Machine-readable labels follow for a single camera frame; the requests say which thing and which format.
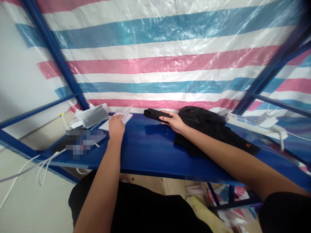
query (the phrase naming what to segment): black shirt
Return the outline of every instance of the black shirt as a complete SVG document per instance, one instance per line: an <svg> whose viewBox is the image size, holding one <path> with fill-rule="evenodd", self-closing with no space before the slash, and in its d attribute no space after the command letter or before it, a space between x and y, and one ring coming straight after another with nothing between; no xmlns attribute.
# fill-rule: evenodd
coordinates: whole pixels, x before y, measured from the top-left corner
<svg viewBox="0 0 311 233"><path fill-rule="evenodd" d="M96 171L73 188L69 197L74 225ZM265 200L259 222L266 232L308 232L311 198L294 193L274 193ZM212 232L180 196L163 196L144 187L119 182L111 232Z"/></svg>

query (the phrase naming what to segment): black pants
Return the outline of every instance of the black pants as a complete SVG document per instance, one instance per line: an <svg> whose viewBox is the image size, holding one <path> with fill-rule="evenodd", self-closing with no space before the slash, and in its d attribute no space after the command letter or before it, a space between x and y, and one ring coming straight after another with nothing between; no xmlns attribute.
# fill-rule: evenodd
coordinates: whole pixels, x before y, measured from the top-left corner
<svg viewBox="0 0 311 233"><path fill-rule="evenodd" d="M96 171L83 177L72 189L69 206L77 223ZM175 232L189 229L211 232L180 195L163 196L139 185L119 182L111 232Z"/></svg>

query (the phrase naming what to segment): left hand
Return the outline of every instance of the left hand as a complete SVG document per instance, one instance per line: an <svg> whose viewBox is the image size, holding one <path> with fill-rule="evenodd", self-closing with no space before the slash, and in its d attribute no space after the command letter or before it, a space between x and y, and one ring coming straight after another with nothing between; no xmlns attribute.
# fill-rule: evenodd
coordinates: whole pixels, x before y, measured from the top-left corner
<svg viewBox="0 0 311 233"><path fill-rule="evenodd" d="M109 136L111 140L121 140L125 131L125 125L121 121L123 115L112 116L109 120Z"/></svg>

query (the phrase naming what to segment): charger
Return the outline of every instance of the charger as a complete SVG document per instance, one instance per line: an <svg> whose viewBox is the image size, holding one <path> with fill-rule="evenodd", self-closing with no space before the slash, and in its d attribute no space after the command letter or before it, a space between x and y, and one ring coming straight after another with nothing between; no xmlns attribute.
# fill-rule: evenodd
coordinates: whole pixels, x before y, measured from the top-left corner
<svg viewBox="0 0 311 233"><path fill-rule="evenodd" d="M276 119L276 114L272 114L272 112L265 112L257 119L257 125L264 128L269 128L279 120Z"/></svg>

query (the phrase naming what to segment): hand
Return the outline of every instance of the hand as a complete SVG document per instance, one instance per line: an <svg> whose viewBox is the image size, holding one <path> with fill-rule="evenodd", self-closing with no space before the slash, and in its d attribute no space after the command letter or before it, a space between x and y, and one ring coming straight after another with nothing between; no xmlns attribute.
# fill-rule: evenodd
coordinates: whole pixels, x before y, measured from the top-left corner
<svg viewBox="0 0 311 233"><path fill-rule="evenodd" d="M159 117L163 121L167 121L169 124L162 122L163 125L169 125L176 133L179 133L187 127L187 125L182 121L179 115L172 113L170 111L162 110L161 112L169 114L172 118L161 116Z"/></svg>
<svg viewBox="0 0 311 233"><path fill-rule="evenodd" d="M125 131L125 125L122 122L123 115L112 116L109 120L109 136L111 140L121 140Z"/></svg>

